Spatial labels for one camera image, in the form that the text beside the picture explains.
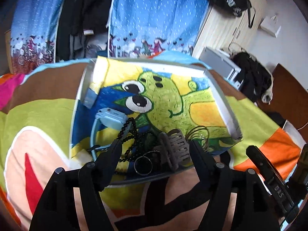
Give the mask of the grey hair claw clip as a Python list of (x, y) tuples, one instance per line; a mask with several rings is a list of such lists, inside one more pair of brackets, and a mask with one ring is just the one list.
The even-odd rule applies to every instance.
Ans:
[(157, 150), (161, 153), (161, 162), (167, 162), (174, 172), (180, 166), (186, 166), (191, 162), (189, 144), (179, 129), (170, 130), (168, 133), (159, 134), (160, 146)]

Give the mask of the white tray with frog drawing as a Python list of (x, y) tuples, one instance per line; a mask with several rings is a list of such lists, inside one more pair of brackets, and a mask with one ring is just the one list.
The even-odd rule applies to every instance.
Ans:
[(192, 62), (93, 59), (82, 74), (70, 133), (70, 157), (94, 144), (90, 135), (95, 115), (110, 108), (135, 118), (140, 132), (179, 129), (189, 134), (205, 129), (209, 152), (219, 155), (242, 140), (242, 131), (218, 76)]

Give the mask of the wooden bed headboard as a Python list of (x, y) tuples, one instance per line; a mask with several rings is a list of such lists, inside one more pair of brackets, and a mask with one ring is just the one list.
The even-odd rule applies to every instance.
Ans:
[(272, 75), (273, 99), (270, 104), (259, 100), (257, 105), (266, 113), (279, 113), (296, 129), (303, 130), (307, 126), (307, 90), (281, 64), (276, 65)]

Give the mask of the pile of dark clothes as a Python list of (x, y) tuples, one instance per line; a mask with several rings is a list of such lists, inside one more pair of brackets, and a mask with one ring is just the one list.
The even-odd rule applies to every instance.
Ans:
[(240, 91), (253, 103), (261, 100), (270, 104), (273, 99), (274, 78), (253, 55), (239, 52), (231, 60), (241, 69), (235, 80), (241, 81)]

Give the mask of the white bedside cabinet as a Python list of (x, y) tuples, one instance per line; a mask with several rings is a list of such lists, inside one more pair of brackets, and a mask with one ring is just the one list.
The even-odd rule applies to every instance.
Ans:
[(227, 55), (211, 47), (203, 48), (199, 60), (214, 69), (218, 74), (224, 77), (237, 90), (240, 90), (243, 79), (237, 79), (241, 68), (238, 67)]

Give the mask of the beige wooden wardrobe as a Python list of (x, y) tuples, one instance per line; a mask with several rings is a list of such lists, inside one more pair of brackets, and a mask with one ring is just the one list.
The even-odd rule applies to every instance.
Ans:
[(203, 49), (209, 46), (213, 49), (238, 51), (240, 47), (248, 49), (251, 40), (256, 35), (258, 26), (264, 16), (266, 0), (250, 0), (254, 17), (253, 27), (248, 27), (248, 15), (232, 16), (215, 5), (210, 5), (197, 35), (192, 56), (199, 58)]

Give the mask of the blue dotted fabric wardrobe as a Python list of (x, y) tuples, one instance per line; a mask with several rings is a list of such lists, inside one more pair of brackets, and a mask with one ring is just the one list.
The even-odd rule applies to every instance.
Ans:
[(208, 0), (17, 0), (10, 30), (11, 70), (99, 55), (192, 55)]

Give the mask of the white paper gift bag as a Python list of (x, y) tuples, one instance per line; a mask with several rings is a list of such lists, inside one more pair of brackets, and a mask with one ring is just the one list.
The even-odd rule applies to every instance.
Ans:
[(272, 37), (277, 38), (281, 30), (281, 25), (278, 23), (278, 15), (266, 16), (261, 22), (260, 27)]

